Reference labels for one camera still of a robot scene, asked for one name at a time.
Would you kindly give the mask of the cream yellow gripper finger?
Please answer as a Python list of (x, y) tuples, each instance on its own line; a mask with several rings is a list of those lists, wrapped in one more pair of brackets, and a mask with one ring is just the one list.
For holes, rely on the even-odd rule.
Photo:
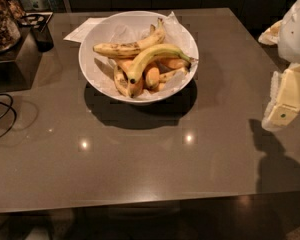
[(266, 126), (288, 126), (300, 112), (300, 64), (291, 63), (283, 73), (273, 73), (270, 98)]

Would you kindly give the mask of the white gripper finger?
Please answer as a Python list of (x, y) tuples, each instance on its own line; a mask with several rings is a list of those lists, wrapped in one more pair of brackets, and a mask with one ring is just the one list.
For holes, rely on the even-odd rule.
[(278, 96), (281, 79), (282, 74), (278, 71), (275, 71), (272, 75), (270, 83), (269, 102), (265, 108), (263, 119), (261, 122), (262, 128), (269, 132), (276, 132), (280, 130), (280, 127), (272, 123), (269, 117), (276, 104), (276, 98)]

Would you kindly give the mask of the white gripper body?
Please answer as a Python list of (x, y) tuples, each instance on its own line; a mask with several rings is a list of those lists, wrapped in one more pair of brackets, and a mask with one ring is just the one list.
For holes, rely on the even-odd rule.
[(289, 62), (300, 63), (300, 0), (291, 6), (281, 21), (278, 54)]

